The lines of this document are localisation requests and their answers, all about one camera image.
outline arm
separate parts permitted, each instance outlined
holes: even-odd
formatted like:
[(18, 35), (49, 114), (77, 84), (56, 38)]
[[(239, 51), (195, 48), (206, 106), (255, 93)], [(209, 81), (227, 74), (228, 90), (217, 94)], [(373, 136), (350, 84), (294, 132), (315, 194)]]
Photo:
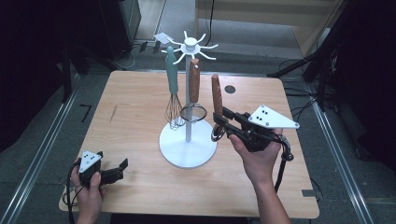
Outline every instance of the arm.
[(79, 209), (77, 224), (92, 224), (99, 218), (105, 195), (104, 189), (99, 187), (101, 175), (96, 172), (91, 178), (90, 188), (83, 188), (79, 182), (78, 169), (79, 166), (76, 166), (71, 176), (73, 184), (76, 186), (76, 193), (80, 190), (77, 196)]
[[(282, 134), (281, 129), (274, 133)], [(272, 173), (280, 150), (280, 144), (271, 142), (264, 151), (249, 152), (244, 143), (234, 134), (230, 140), (241, 156), (247, 177), (253, 184), (262, 223), (290, 223), (288, 214), (274, 189)]]

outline kitchen utensil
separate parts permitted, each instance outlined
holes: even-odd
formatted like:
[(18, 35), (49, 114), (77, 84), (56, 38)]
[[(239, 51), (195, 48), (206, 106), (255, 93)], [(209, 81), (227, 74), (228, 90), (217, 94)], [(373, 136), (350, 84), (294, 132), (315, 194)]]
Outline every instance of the kitchen utensil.
[(185, 121), (180, 116), (181, 103), (177, 97), (177, 65), (174, 64), (174, 62), (177, 61), (177, 58), (175, 56), (174, 49), (171, 46), (166, 49), (166, 52), (166, 75), (168, 75), (169, 91), (171, 92), (171, 97), (169, 99), (168, 106), (166, 107), (165, 118), (169, 122), (171, 129), (176, 130), (185, 123)]
[[(222, 116), (223, 111), (222, 111), (222, 97), (221, 97), (221, 88), (220, 88), (220, 82), (219, 82), (219, 76), (217, 74), (212, 76), (212, 96), (213, 96), (213, 106), (215, 110), (215, 114)], [(220, 140), (220, 138), (224, 135), (225, 129), (222, 126), (219, 126), (218, 124), (213, 127), (213, 131), (211, 134), (211, 139), (214, 142), (217, 142)]]
[(181, 117), (192, 123), (204, 119), (206, 117), (206, 109), (199, 105), (199, 88), (200, 88), (200, 67), (199, 59), (192, 59), (190, 62), (190, 79), (189, 79), (189, 93), (190, 102), (185, 105), (181, 111)]

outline white base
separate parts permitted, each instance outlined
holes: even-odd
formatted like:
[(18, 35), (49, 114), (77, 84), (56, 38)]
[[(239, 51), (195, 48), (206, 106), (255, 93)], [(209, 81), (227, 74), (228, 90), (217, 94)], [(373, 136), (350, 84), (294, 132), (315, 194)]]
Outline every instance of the white base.
[(179, 168), (195, 168), (212, 158), (216, 151), (216, 142), (210, 134), (212, 126), (204, 119), (191, 125), (191, 140), (186, 141), (187, 124), (172, 130), (169, 123), (160, 135), (160, 149), (165, 158)]

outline white plastic hook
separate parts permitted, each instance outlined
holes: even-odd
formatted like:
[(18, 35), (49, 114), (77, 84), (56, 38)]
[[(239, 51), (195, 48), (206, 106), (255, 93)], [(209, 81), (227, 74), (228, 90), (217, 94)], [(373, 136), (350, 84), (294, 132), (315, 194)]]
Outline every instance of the white plastic hook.
[(216, 48), (218, 46), (218, 45), (214, 45), (214, 46), (211, 46), (211, 47), (201, 47), (198, 43), (203, 41), (205, 36), (206, 36), (206, 34), (203, 34), (202, 37), (199, 40), (197, 40), (194, 37), (188, 37), (187, 36), (187, 32), (184, 31), (185, 39), (184, 39), (184, 43), (183, 44), (177, 43), (176, 41), (174, 41), (173, 39), (168, 37), (167, 39), (169, 40), (169, 42), (171, 42), (172, 44), (175, 44), (175, 45), (180, 45), (180, 48), (179, 49), (175, 49), (174, 52), (177, 52), (177, 51), (182, 51), (183, 52), (183, 54), (180, 56), (180, 58), (176, 62), (174, 62), (174, 64), (180, 63), (181, 60), (183, 60), (183, 58), (186, 55), (190, 55), (194, 59), (195, 58), (195, 54), (197, 54), (197, 53), (201, 54), (202, 56), (204, 56), (208, 60), (216, 60), (216, 58), (209, 57), (206, 54), (201, 52), (201, 49), (213, 49), (213, 48)]

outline wooden handle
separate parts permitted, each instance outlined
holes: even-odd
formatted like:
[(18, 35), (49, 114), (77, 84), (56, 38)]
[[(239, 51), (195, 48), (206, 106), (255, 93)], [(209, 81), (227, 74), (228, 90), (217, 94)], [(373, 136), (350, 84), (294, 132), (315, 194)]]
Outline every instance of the wooden handle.
[(192, 59), (190, 62), (190, 102), (197, 103), (199, 98), (199, 84), (200, 84), (200, 67), (199, 59)]
[(222, 116), (221, 88), (220, 88), (219, 76), (217, 74), (212, 76), (212, 95), (213, 95), (213, 106), (215, 108), (215, 114)]

